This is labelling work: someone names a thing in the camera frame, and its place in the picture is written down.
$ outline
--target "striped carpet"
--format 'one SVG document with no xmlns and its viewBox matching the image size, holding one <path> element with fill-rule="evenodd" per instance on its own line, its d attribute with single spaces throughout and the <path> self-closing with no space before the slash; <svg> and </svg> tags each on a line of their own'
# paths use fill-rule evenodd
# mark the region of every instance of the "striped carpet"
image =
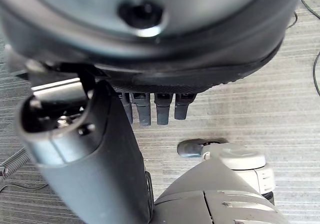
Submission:
<svg viewBox="0 0 320 224">
<path fill-rule="evenodd" d="M 320 12 L 320 0 L 305 0 Z M 298 23 L 287 31 L 277 56 L 255 74 L 200 94 L 188 119 L 171 118 L 168 126 L 140 127 L 134 110 L 133 129 L 151 172 L 155 196 L 199 163 L 176 154 L 179 141 L 225 137 L 261 150 L 273 165 L 277 207 L 292 224 L 320 224 L 320 97 L 312 66 L 320 51 L 320 20 L 299 3 Z M 3 65 L 0 42 L 0 162 L 21 144 L 13 129 L 16 105 L 30 93 L 28 84 L 10 77 Z M 174 106 L 170 116 L 173 117 Z M 33 164 L 27 164 L 6 183 L 29 187 L 44 184 Z M 26 192 L 8 188 L 0 193 L 2 224 L 80 224 L 50 188 Z"/>
</svg>

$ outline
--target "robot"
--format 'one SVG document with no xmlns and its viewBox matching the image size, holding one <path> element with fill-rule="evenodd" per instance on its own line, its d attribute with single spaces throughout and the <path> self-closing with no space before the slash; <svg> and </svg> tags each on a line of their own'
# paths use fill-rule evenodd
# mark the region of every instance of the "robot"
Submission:
<svg viewBox="0 0 320 224">
<path fill-rule="evenodd" d="M 50 186 L 88 224 L 284 224 L 262 154 L 188 140 L 203 162 L 154 202 L 131 128 L 176 119 L 197 94 L 277 53 L 298 0 L 0 0 L 12 75 L 33 95 L 15 126 Z"/>
</svg>

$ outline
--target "metal spring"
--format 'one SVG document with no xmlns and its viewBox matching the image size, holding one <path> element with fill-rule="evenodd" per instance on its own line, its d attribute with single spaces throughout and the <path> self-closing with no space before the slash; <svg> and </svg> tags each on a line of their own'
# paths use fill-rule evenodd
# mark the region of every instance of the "metal spring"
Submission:
<svg viewBox="0 0 320 224">
<path fill-rule="evenodd" d="M 8 177 L 15 173 L 19 168 L 24 166 L 30 160 L 27 151 L 21 148 L 18 152 L 13 154 L 7 160 L 0 164 L 2 168 L 2 177 L 0 177 L 0 184 L 4 182 Z"/>
</svg>

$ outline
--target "wheel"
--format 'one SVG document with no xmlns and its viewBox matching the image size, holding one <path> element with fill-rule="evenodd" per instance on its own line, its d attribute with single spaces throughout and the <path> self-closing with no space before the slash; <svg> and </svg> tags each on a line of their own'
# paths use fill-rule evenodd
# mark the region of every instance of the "wheel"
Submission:
<svg viewBox="0 0 320 224">
<path fill-rule="evenodd" d="M 176 151 L 181 157 L 184 158 L 200 158 L 202 148 L 211 143 L 228 143 L 225 138 L 216 138 L 216 139 L 189 139 L 180 142 L 177 146 Z"/>
</svg>

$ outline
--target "floor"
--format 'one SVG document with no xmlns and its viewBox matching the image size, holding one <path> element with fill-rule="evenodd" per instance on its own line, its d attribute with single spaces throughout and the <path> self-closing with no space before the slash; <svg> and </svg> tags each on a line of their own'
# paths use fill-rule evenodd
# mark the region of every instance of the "floor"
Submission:
<svg viewBox="0 0 320 224">
<path fill-rule="evenodd" d="M 320 12 L 320 0 L 306 0 Z M 276 206 L 292 224 L 320 224 L 320 97 L 312 66 L 320 51 L 320 21 L 301 4 L 298 23 L 287 31 L 277 56 L 255 74 L 200 94 L 185 121 L 140 127 L 134 110 L 134 133 L 151 172 L 155 196 L 199 162 L 176 154 L 179 141 L 225 137 L 261 150 L 273 165 Z M 29 94 L 28 84 L 10 77 L 3 65 L 0 41 L 0 162 L 21 144 L 13 129 L 16 105 Z M 33 164 L 7 183 L 44 184 Z M 50 188 L 26 192 L 8 188 L 0 194 L 0 223 L 80 224 Z"/>
</svg>

